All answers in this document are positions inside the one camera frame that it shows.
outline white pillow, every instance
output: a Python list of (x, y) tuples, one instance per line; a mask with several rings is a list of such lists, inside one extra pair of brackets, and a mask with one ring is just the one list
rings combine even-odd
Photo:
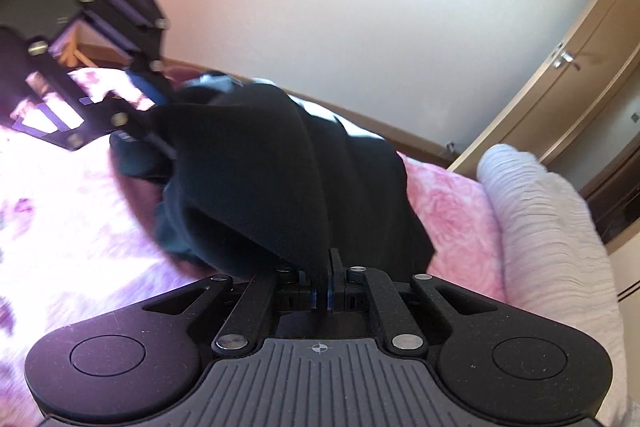
[(627, 404), (622, 316), (607, 251), (586, 203), (533, 155), (508, 145), (482, 156), (478, 181), (502, 229), (507, 302), (602, 344), (613, 381), (597, 419), (618, 425)]

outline pink blanket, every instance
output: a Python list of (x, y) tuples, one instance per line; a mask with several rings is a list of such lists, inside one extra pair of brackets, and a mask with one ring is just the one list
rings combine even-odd
[[(148, 101), (115, 70), (74, 74), (92, 98), (109, 89)], [(407, 192), (436, 248), (428, 271), (504, 301), (500, 230), (481, 185), (403, 157)], [(78, 152), (0, 128), (0, 427), (41, 419), (22, 376), (44, 334), (191, 282), (140, 225), (158, 195), (124, 182), (123, 196), (103, 137)]]

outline black fabric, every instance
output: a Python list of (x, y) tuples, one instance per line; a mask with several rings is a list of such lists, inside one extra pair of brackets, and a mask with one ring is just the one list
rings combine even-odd
[[(160, 168), (166, 186), (156, 239), (182, 258), (236, 277), (283, 263), (322, 274), (335, 247), (347, 266), (408, 282), (433, 256), (393, 147), (349, 136), (277, 87), (238, 87), (207, 104), (154, 107), (149, 116), (177, 153), (172, 168)], [(162, 179), (130, 143), (114, 152), (125, 174)]]

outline bed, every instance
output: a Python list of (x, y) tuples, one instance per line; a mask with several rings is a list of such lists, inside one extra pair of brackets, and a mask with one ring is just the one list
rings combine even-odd
[[(92, 98), (114, 89), (137, 107), (148, 105), (122, 71), (84, 69), (72, 75)], [(532, 190), (531, 184), (548, 173), (535, 160), (518, 154), (510, 148), (490, 150), (479, 167), (481, 183), (402, 156), (410, 203), (436, 249), (425, 270), (575, 325), (597, 338), (615, 359), (613, 398), (607, 396), (599, 416), (613, 425), (626, 410), (626, 376), (622, 326), (615, 317), (604, 323), (594, 320), (596, 315), (617, 312), (606, 253), (598, 251), (597, 245), (602, 245), (596, 237), (591, 250), (584, 250), (585, 245), (571, 247), (575, 262), (567, 265), (568, 250), (561, 249), (556, 252), (559, 258), (549, 259), (566, 266), (549, 274), (554, 264), (538, 255), (548, 244), (528, 244), (530, 234), (521, 237), (521, 223), (511, 220), (511, 215), (530, 219), (527, 201), (538, 192), (524, 199), (515, 195)], [(3, 129), (0, 158), (0, 427), (33, 427), (42, 417), (22, 369), (28, 350), (41, 336), (179, 287), (202, 274), (172, 262), (149, 238), (145, 229), (158, 194), (113, 171), (107, 137), (70, 153)], [(574, 201), (569, 189), (561, 188), (566, 192), (563, 201)], [(579, 203), (575, 204), (572, 216), (580, 214)], [(558, 227), (557, 223), (551, 226), (564, 233)], [(593, 239), (588, 231), (581, 232), (585, 234)], [(522, 255), (529, 250), (536, 255)], [(583, 276), (577, 283), (576, 270)], [(560, 305), (540, 298), (549, 293), (549, 284), (567, 288), (567, 298), (581, 299), (582, 304), (572, 307), (562, 304), (566, 299), (560, 299)], [(597, 302), (589, 295), (594, 288)], [(589, 298), (592, 305), (585, 307), (584, 300)]]

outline circular pad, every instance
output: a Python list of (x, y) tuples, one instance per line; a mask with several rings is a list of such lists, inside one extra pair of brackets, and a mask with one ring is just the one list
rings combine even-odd
[(91, 377), (115, 377), (140, 365), (145, 347), (138, 341), (121, 335), (93, 337), (71, 351), (74, 367)]
[(546, 380), (566, 366), (566, 355), (556, 344), (521, 337), (494, 347), (494, 362), (507, 375), (523, 380)]

